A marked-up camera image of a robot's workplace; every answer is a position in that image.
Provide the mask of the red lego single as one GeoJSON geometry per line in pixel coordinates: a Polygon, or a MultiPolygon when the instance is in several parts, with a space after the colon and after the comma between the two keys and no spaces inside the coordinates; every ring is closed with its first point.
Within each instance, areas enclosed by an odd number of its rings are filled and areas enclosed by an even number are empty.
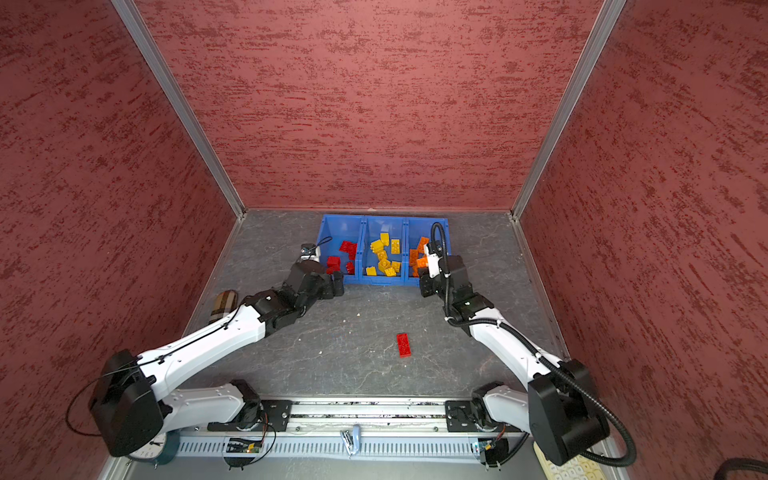
{"type": "Polygon", "coordinates": [[[343,241],[339,247],[339,251],[346,253],[349,259],[354,261],[357,254],[357,244],[350,241],[343,241]]]}

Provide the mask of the blue three-compartment bin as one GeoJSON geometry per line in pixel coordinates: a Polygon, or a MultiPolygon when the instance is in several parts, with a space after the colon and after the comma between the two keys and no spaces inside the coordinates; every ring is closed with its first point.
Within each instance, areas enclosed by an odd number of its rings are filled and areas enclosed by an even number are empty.
{"type": "Polygon", "coordinates": [[[430,234],[435,223],[441,224],[444,232],[449,231],[448,220],[445,218],[326,214],[321,221],[317,237],[321,249],[320,263],[326,268],[329,256],[349,259],[346,253],[339,251],[339,247],[343,241],[350,241],[357,244],[357,254],[354,260],[355,274],[343,275],[346,285],[416,287],[419,280],[418,277],[411,276],[411,269],[417,265],[410,263],[409,254],[412,249],[418,247],[421,237],[431,240],[430,234]],[[380,260],[370,247],[372,242],[380,240],[381,233],[388,233],[390,236],[390,244],[383,244],[387,259],[401,263],[401,270],[394,277],[387,277],[385,272],[378,269],[380,260]],[[392,239],[400,241],[399,255],[391,253],[392,239]],[[367,267],[375,267],[377,275],[367,276],[367,267]]]}

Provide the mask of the red lego bottom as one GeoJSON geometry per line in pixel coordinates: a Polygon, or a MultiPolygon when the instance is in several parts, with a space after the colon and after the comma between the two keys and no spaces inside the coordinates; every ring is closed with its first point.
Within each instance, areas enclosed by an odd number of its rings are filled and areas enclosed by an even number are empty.
{"type": "Polygon", "coordinates": [[[401,358],[408,358],[412,355],[409,336],[407,333],[399,333],[396,335],[398,353],[401,358]]]}

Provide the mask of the red lego cluster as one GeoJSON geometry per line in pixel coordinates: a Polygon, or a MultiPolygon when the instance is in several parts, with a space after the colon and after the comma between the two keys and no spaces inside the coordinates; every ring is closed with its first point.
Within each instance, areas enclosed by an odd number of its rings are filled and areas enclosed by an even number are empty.
{"type": "Polygon", "coordinates": [[[353,260],[344,260],[339,256],[329,256],[327,259],[326,272],[333,274],[340,272],[343,275],[355,274],[355,262],[353,260]]]}

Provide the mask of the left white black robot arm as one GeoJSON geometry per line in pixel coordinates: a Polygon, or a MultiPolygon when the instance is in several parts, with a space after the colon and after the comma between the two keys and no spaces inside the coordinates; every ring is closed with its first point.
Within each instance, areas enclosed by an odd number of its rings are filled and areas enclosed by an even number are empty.
{"type": "Polygon", "coordinates": [[[293,325],[319,300],[344,293],[342,268],[324,265],[305,244],[277,289],[247,296],[229,314],[174,342],[139,355],[113,354],[92,382],[87,408],[97,437],[113,457],[133,456],[154,440],[187,427],[212,424],[266,431],[261,398],[244,380],[185,389],[183,383],[224,357],[293,325]]]}

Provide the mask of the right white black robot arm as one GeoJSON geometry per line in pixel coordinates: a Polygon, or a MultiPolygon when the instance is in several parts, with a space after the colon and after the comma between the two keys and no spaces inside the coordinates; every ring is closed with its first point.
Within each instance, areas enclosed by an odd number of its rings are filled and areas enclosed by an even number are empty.
{"type": "Polygon", "coordinates": [[[512,326],[473,289],[460,256],[430,240],[417,260],[417,272],[422,295],[442,300],[446,322],[488,348],[525,388],[487,385],[476,401],[481,419],[530,434],[556,465],[577,456],[614,468],[636,461],[631,433],[600,401],[587,367],[547,352],[512,326]]]}

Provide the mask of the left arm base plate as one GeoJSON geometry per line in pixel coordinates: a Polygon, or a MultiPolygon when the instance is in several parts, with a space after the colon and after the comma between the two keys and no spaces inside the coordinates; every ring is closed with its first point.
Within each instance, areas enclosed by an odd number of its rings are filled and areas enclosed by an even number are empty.
{"type": "Polygon", "coordinates": [[[210,422],[210,432],[264,432],[273,428],[278,433],[287,430],[293,402],[290,400],[262,400],[259,405],[247,402],[235,418],[229,422],[210,422]]]}

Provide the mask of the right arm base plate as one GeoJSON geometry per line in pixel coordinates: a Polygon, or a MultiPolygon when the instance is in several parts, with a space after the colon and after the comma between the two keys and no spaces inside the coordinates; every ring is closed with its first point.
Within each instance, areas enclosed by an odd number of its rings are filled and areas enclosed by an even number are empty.
{"type": "Polygon", "coordinates": [[[448,400],[444,403],[449,432],[499,433],[530,432],[528,406],[525,402],[496,398],[485,400],[448,400]]]}

